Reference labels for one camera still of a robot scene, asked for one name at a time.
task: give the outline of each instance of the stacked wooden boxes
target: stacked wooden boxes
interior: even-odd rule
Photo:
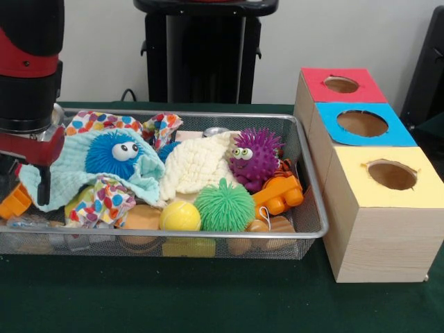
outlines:
[[[421,282],[444,239],[444,184],[365,69],[300,72],[337,282]]]

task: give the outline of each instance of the green spiky ball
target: green spiky ball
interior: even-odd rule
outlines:
[[[219,187],[205,187],[194,201],[203,231],[241,232],[255,218],[255,202],[247,190],[239,185],[227,185],[222,178]]]

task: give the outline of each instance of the green tablecloth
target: green tablecloth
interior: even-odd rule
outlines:
[[[292,110],[211,107],[271,108]],[[429,276],[420,284],[336,284],[321,240],[301,261],[3,255],[0,332],[444,332],[444,250]]]

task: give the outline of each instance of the wire mesh basket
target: wire mesh basket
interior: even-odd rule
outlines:
[[[80,110],[65,110],[66,125]],[[158,112],[113,110],[140,122]],[[278,232],[178,232],[86,228],[12,228],[0,226],[1,254],[87,256],[215,257],[257,259],[302,259],[328,229],[321,192],[300,122],[280,114],[218,114],[176,112],[183,120],[180,130],[204,131],[212,127],[229,130],[267,127],[282,137],[284,158],[296,165],[304,189],[302,205],[284,215],[296,233]],[[43,213],[31,207],[28,214],[53,223],[64,222],[63,209]]]

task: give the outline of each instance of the blue puffer ball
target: blue puffer ball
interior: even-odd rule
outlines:
[[[92,141],[85,169],[88,173],[111,173],[128,180],[142,154],[141,146],[130,135],[106,133]]]
[[[163,146],[157,154],[159,155],[160,160],[165,163],[167,161],[167,157],[175,147],[177,147],[180,144],[180,142],[173,142],[172,144],[167,144],[166,146]]]

